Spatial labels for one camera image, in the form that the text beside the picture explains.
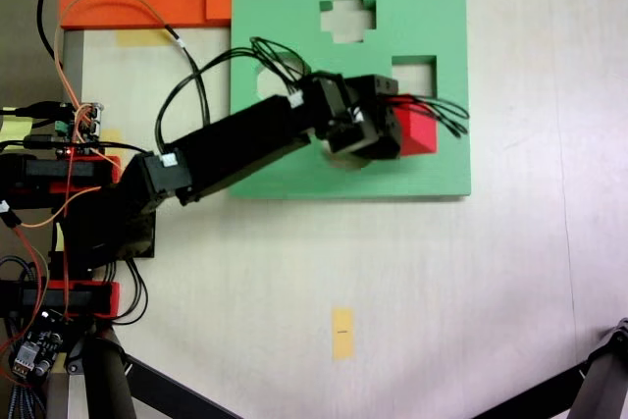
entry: black tripod leg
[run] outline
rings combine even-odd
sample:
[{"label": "black tripod leg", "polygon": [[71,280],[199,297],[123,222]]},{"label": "black tripod leg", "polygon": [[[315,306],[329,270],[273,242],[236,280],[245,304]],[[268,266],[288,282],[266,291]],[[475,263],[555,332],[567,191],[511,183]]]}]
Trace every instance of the black tripod leg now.
[{"label": "black tripod leg", "polygon": [[557,416],[573,404],[587,369],[585,362],[576,365],[476,416],[475,419],[550,419]]},{"label": "black tripod leg", "polygon": [[628,392],[628,365],[614,351],[596,358],[567,419],[619,419]]},{"label": "black tripod leg", "polygon": [[172,419],[241,419],[220,404],[201,396],[154,368],[127,356],[127,378],[135,399]]},{"label": "black tripod leg", "polygon": [[87,340],[82,369],[89,419],[135,419],[121,352],[113,343]]}]

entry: yellow sticky note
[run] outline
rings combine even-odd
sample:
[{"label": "yellow sticky note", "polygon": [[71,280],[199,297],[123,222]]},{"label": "yellow sticky note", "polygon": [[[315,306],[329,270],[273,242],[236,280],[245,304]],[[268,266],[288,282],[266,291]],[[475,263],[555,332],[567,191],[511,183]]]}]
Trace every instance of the yellow sticky note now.
[{"label": "yellow sticky note", "polygon": [[353,356],[353,310],[334,308],[332,311],[332,336],[334,359],[341,360]]},{"label": "yellow sticky note", "polygon": [[56,252],[63,252],[64,249],[64,239],[63,239],[63,231],[61,230],[61,225],[56,223],[57,225],[57,243],[55,244]]},{"label": "yellow sticky note", "polygon": [[[100,140],[101,141],[112,141],[112,142],[124,142],[122,140],[122,133],[120,130],[103,130],[100,132]],[[125,156],[125,149],[118,149],[116,147],[108,147],[105,149],[105,154],[108,156],[118,156],[120,159],[123,159]]]},{"label": "yellow sticky note", "polygon": [[121,48],[168,46],[173,39],[164,29],[117,29],[116,44]]},{"label": "yellow sticky note", "polygon": [[59,352],[55,364],[50,369],[50,373],[66,373],[66,352]]},{"label": "yellow sticky note", "polygon": [[[4,110],[12,111],[15,108],[6,107]],[[4,115],[2,117],[2,128],[0,128],[0,141],[13,141],[24,139],[24,136],[30,134],[32,128],[32,118],[14,117],[12,115]],[[6,149],[19,149],[19,146],[7,146]]]}]

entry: green board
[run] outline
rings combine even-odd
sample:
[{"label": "green board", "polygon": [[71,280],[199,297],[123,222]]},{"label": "green board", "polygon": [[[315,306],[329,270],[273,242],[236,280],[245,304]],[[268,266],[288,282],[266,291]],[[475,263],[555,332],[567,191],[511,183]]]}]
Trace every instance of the green board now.
[{"label": "green board", "polygon": [[[375,3],[376,28],[362,42],[334,43],[321,31],[321,11],[332,0],[233,0],[232,46],[262,36],[295,49],[313,70],[346,77],[390,77],[393,60],[435,58],[438,95],[468,107],[466,0],[365,0]],[[259,66],[232,61],[231,103],[236,112],[260,100]],[[439,151],[377,162],[361,171],[331,167],[319,143],[300,149],[231,187],[254,198],[372,198],[460,196],[471,192],[469,139],[439,129]]]}]

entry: white table surface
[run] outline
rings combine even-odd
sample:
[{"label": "white table surface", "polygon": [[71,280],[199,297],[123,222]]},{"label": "white table surface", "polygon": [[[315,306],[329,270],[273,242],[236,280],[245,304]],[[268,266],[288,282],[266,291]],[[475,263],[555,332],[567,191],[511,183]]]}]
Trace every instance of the white table surface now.
[{"label": "white table surface", "polygon": [[[473,194],[169,202],[124,347],[272,419],[471,417],[581,361],[628,314],[627,31],[627,0],[468,0]],[[182,33],[200,63],[229,47],[225,29]],[[127,142],[154,149],[186,74],[172,47],[84,34],[82,99]],[[206,80],[225,116],[228,67]],[[198,117],[190,87],[167,139]],[[334,307],[354,310],[345,360]]]}]

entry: robotic arm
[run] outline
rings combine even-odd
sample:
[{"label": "robotic arm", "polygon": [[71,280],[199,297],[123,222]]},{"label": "robotic arm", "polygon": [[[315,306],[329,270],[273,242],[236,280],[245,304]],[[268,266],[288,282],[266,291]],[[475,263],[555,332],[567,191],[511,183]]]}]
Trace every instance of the robotic arm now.
[{"label": "robotic arm", "polygon": [[[236,183],[311,142],[334,154],[396,159],[401,126],[385,95],[397,82],[381,76],[344,79],[310,74],[288,97],[274,95],[167,144],[161,156],[136,154],[119,183],[73,201],[62,228],[70,264],[89,268],[150,255],[155,211],[176,196],[182,205]],[[97,215],[99,231],[91,224]]]}]

